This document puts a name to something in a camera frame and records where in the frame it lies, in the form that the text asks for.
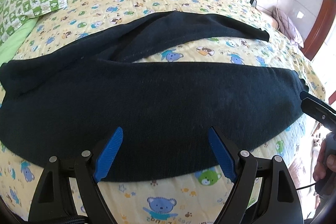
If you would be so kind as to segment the person's right hand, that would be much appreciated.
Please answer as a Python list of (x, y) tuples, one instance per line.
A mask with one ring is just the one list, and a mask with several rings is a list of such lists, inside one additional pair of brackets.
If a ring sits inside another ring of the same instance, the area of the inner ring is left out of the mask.
[(324, 157), (326, 150), (326, 141), (323, 140), (321, 144), (321, 149), (319, 150), (317, 164), (314, 168), (313, 178), (316, 182), (322, 180), (326, 176), (327, 169), (335, 172), (335, 155), (329, 155), (326, 160), (326, 165), (324, 165)]

